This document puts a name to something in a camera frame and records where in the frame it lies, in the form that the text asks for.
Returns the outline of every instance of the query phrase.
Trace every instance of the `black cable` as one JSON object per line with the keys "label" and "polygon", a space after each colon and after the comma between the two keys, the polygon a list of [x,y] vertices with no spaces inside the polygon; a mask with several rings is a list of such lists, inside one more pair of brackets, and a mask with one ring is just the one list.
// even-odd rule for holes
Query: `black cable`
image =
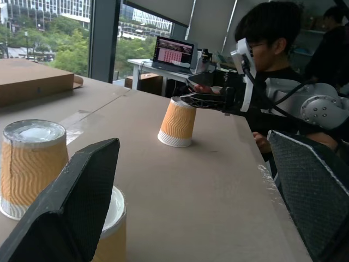
{"label": "black cable", "polygon": [[177,89],[177,80],[174,81],[174,89],[173,89],[173,92],[172,92],[172,97],[175,96],[176,89]]}
{"label": "black cable", "polygon": [[141,75],[142,75],[142,70],[143,70],[143,66],[144,66],[144,64],[145,63],[150,63],[150,62],[148,62],[148,61],[143,61],[142,63],[141,63],[141,65],[140,65],[140,68],[139,68],[139,70],[138,70],[138,82],[137,82],[137,90],[138,90],[138,88],[139,88],[139,86],[140,86],[140,80],[141,80]]}
{"label": "black cable", "polygon": [[281,108],[277,107],[267,96],[266,94],[264,94],[258,87],[258,84],[256,83],[256,80],[254,79],[254,77],[252,76],[250,69],[249,68],[244,68],[244,73],[247,75],[247,77],[251,80],[251,82],[254,85],[254,90],[257,91],[258,95],[261,97],[261,99],[267,103],[271,108],[275,109],[277,112],[279,112],[280,114],[283,114],[284,116],[289,117],[290,119],[297,121],[297,122],[301,122],[301,123],[305,123],[303,120],[296,118],[295,116],[292,116],[291,114],[287,113],[286,111],[282,110]]}
{"label": "black cable", "polygon": [[274,104],[278,105],[285,101],[287,98],[289,98],[291,95],[296,93],[298,90],[300,90],[303,86],[308,85],[308,84],[314,84],[314,81],[312,79],[306,80],[305,82],[301,83],[300,85],[296,86],[294,89],[292,89],[287,95],[285,95],[283,98],[280,100],[276,101]]}

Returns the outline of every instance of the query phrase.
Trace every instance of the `laptop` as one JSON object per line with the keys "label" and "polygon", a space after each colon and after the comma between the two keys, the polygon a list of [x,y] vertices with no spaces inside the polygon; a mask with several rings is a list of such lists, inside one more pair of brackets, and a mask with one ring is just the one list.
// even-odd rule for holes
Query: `laptop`
{"label": "laptop", "polygon": [[155,45],[153,68],[192,75],[190,70],[194,45],[179,40],[158,37]]}

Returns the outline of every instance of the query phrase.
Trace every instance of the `laptop screen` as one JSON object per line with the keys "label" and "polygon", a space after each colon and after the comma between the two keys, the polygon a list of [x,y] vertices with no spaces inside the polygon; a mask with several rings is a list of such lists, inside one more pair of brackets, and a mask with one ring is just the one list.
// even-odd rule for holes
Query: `laptop screen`
{"label": "laptop screen", "polygon": [[190,68],[193,50],[194,45],[158,37],[153,61]]}

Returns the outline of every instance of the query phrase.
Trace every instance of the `brown box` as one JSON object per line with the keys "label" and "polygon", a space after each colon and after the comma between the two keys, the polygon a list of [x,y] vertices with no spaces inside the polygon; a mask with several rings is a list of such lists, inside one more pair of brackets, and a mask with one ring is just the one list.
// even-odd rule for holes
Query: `brown box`
{"label": "brown box", "polygon": [[25,59],[0,59],[0,107],[73,89],[74,74]]}
{"label": "brown box", "polygon": [[[128,76],[125,79],[125,87],[132,88],[133,76]],[[139,82],[138,90],[144,91],[150,94],[161,95],[161,89],[163,86],[163,77],[156,74],[142,74]]]}

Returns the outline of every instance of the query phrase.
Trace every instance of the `eyeglasses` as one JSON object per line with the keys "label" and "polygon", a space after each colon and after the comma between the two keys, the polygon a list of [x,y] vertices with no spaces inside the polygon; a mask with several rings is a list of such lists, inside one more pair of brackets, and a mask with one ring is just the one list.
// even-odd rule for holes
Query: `eyeglasses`
{"label": "eyeglasses", "polygon": [[256,44],[256,45],[250,45],[250,44],[248,44],[249,45],[249,48],[254,48],[254,47],[257,47],[257,46],[260,46],[260,45],[265,45],[266,43],[260,43],[260,44]]}

